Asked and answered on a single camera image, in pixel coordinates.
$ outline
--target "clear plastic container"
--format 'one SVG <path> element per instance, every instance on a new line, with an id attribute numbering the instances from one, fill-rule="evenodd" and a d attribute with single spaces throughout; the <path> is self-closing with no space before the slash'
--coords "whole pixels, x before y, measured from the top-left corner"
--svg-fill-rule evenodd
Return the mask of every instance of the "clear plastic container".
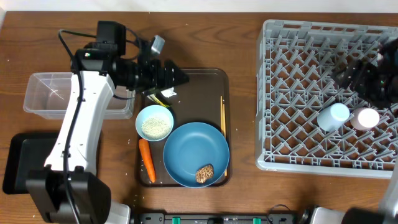
<path id="1" fill-rule="evenodd" d="M 70 96 L 72 73 L 34 73 L 27 84 L 24 110 L 45 119 L 63 119 Z M 115 95 L 131 100 L 112 98 L 105 111 L 104 119 L 129 119 L 134 106 L 134 91 L 118 86 Z"/>

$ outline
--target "brown tray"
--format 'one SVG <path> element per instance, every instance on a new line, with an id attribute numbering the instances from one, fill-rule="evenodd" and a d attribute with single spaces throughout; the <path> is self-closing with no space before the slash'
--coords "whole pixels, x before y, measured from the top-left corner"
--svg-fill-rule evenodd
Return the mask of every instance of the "brown tray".
<path id="1" fill-rule="evenodd" d="M 173 130 L 183 124 L 194 121 L 210 124 L 220 130 L 220 96 L 222 95 L 225 104 L 226 140 L 231 152 L 231 144 L 229 142 L 228 76 L 224 71 L 213 68 L 183 69 L 183 71 L 190 77 L 189 83 L 176 86 L 174 92 L 177 93 L 177 96 L 166 98 L 174 114 Z M 141 106 L 144 108 L 153 104 L 146 98 L 142 100 Z M 137 150 L 136 177 L 145 187 L 182 187 L 169 176 L 164 166 L 163 148 L 166 140 L 167 138 L 149 143 L 156 173 L 156 181 L 154 183 L 150 182 L 140 152 Z M 218 187 L 227 183 L 231 177 L 230 167 L 231 157 L 229 157 L 227 176 L 223 175 L 211 187 Z"/>

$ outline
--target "carrot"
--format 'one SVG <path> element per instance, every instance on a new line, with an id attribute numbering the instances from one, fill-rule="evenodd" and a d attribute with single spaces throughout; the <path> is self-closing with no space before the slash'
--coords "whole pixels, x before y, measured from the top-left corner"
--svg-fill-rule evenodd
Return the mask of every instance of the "carrot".
<path id="1" fill-rule="evenodd" d="M 152 181 L 152 183 L 154 183 L 156 180 L 156 175 L 155 175 L 155 167 L 152 162 L 152 157 L 150 156 L 149 142 L 146 141 L 145 139 L 140 139 L 138 142 L 138 145 L 139 145 L 141 157 L 142 157 L 142 160 L 144 161 L 144 165 L 145 165 L 145 168 L 147 169 L 150 181 Z"/>

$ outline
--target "small white bowl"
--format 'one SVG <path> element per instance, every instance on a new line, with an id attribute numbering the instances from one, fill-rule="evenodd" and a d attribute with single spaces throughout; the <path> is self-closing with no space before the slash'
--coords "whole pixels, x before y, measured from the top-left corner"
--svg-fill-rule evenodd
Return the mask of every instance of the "small white bowl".
<path id="1" fill-rule="evenodd" d="M 170 121 L 171 128 L 170 128 L 170 131 L 165 136 L 162 136 L 159 139 L 150 139 L 142 132 L 142 124 L 147 119 L 149 119 L 153 116 L 156 116 L 156 115 L 167 117 Z M 171 114 L 171 112 L 167 108 L 164 108 L 163 106 L 159 106 L 159 105 L 152 105 L 152 106 L 145 107 L 142 111 L 140 111 L 140 113 L 138 114 L 137 119 L 136 119 L 137 133 L 143 139 L 146 139 L 148 141 L 160 141 L 160 140 L 166 138 L 172 132 L 173 125 L 174 125 L 174 118 L 173 118 L 173 115 Z"/>

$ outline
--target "rice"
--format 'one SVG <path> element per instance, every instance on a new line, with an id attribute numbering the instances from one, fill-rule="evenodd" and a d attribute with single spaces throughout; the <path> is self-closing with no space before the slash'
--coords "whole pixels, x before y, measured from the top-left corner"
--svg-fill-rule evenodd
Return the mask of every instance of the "rice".
<path id="1" fill-rule="evenodd" d="M 155 115 L 146 119 L 141 129 L 147 138 L 157 140 L 170 132 L 171 123 L 168 117 Z"/>

